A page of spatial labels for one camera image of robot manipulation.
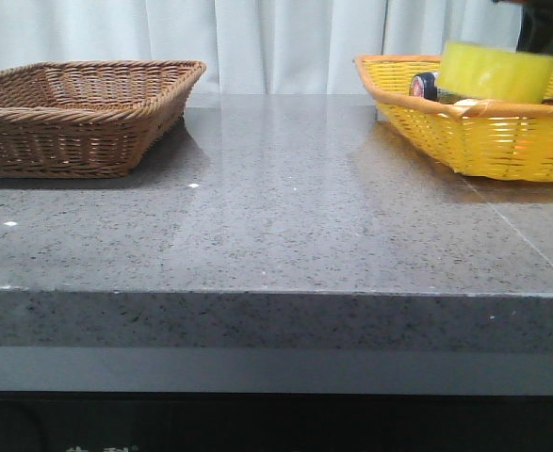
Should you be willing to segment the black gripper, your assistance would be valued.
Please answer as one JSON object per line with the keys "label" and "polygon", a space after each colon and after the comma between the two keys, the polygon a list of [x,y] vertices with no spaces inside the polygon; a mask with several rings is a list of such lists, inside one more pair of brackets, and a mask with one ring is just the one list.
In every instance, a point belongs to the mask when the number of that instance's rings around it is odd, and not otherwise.
{"label": "black gripper", "polygon": [[553,1],[513,1],[522,9],[515,50],[553,57]]}

